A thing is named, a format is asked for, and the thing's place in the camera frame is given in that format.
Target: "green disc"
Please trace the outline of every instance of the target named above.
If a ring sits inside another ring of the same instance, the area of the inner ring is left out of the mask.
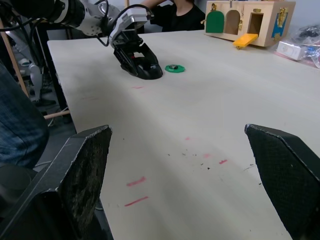
[[[186,69],[184,66],[172,64],[172,65],[166,66],[165,70],[169,73],[178,74],[178,73],[184,72]]]

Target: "white box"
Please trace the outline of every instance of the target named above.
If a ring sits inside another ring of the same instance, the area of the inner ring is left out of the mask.
[[[307,47],[300,47],[293,43],[280,41],[276,51],[288,58],[298,61],[303,59],[306,55]]]

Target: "person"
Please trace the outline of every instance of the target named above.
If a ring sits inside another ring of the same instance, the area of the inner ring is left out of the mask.
[[[141,4],[154,14],[151,24],[162,27],[162,32],[203,30],[201,21],[206,18],[194,0],[174,0],[173,5],[158,6],[165,0],[145,0]]]
[[[32,169],[48,138],[46,120],[0,60],[0,163]]]

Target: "black shirt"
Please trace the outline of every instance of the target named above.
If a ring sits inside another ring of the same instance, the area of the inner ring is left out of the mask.
[[[177,6],[175,4],[156,6],[152,9],[152,12],[154,19],[151,20],[151,24],[162,27],[162,32],[192,31],[205,28],[201,21],[206,18],[206,15],[196,5],[182,16],[177,16]]]

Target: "green ring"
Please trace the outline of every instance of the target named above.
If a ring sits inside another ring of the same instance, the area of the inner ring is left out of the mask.
[[[171,65],[168,65],[168,66],[165,67],[165,70],[167,72],[169,72],[169,73],[179,74],[179,73],[182,73],[182,72],[184,72],[186,70],[186,68],[184,66],[181,66],[181,65],[176,65],[178,68],[177,69],[172,69],[170,67]]]

